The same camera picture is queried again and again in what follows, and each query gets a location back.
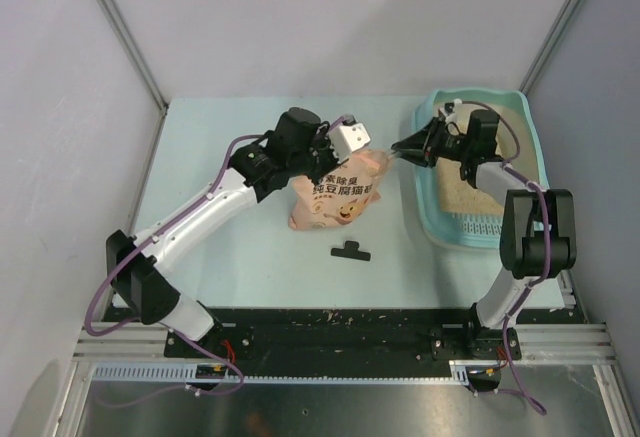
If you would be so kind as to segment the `black bag clip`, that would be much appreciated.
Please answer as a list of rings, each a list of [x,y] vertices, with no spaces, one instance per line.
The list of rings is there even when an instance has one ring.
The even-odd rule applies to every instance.
[[[371,253],[362,250],[360,247],[360,243],[354,240],[346,240],[342,247],[332,247],[330,250],[330,255],[333,257],[357,261],[371,261]]]

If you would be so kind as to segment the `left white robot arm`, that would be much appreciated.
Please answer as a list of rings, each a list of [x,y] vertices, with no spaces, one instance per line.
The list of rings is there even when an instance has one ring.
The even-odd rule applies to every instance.
[[[175,288],[169,271],[231,218],[295,177],[319,183],[369,141],[352,116],[330,123],[309,110],[288,109],[274,129],[234,139],[217,177],[168,217],[135,236],[113,233],[107,240],[109,285],[141,323],[182,334],[199,356],[214,354],[221,344],[217,319]]]

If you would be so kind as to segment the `orange cat litter bag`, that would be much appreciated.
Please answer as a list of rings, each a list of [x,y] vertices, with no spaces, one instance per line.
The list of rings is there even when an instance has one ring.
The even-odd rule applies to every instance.
[[[305,176],[296,177],[292,187],[297,200],[289,216],[289,227],[310,231],[351,224],[380,199],[379,186],[394,160],[390,151],[365,149],[318,183]]]

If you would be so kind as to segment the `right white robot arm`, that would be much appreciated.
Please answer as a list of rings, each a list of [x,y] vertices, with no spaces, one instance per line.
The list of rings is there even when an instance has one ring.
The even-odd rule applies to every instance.
[[[505,121],[494,109],[476,104],[466,131],[460,131],[454,108],[454,103],[446,104],[425,127],[394,143],[391,150],[424,168],[442,159],[458,163],[461,181],[503,208],[502,267],[454,337],[466,355],[484,358],[498,349],[511,349],[509,330],[533,290],[575,264],[574,203],[569,191],[543,188],[497,153],[497,131]]]

